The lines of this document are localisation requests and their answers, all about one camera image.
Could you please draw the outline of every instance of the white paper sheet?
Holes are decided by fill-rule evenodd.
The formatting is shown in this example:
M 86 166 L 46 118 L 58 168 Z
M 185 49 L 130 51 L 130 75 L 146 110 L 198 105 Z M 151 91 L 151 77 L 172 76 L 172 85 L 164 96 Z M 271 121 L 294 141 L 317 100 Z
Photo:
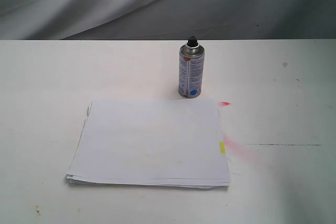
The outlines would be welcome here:
M 100 184 L 228 185 L 220 126 L 210 99 L 94 101 L 68 175 Z

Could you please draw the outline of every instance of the white cloth backdrop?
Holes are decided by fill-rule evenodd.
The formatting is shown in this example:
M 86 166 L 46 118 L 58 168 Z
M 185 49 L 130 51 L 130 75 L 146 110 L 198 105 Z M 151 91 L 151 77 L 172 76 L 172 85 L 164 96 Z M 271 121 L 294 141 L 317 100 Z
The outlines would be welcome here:
M 336 0 L 0 0 L 0 39 L 336 38 Z

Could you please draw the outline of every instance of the table surface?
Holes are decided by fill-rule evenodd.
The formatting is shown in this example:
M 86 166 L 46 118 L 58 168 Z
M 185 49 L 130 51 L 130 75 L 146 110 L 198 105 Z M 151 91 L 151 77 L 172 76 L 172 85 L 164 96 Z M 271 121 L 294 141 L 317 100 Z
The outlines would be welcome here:
M 183 41 L 0 41 L 0 223 L 336 223 L 336 40 L 201 41 L 231 174 L 69 186 L 90 101 L 182 99 Z

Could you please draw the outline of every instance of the spray can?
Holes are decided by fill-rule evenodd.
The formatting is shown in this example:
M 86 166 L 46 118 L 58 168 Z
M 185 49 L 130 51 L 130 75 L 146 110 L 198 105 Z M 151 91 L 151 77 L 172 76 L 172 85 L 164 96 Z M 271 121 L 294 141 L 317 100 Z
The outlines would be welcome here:
M 178 92 L 181 96 L 195 98 L 200 95 L 204 65 L 204 48 L 195 37 L 180 48 Z

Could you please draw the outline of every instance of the yellow sticky note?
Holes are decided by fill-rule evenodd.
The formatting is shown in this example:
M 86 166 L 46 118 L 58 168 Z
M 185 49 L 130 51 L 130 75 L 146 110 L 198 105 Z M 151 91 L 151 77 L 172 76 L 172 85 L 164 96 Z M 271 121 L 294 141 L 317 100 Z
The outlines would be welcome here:
M 219 143 L 219 145 L 221 147 L 220 152 L 223 153 L 223 154 L 225 154 L 225 143 L 224 143 L 224 141 L 221 141 Z

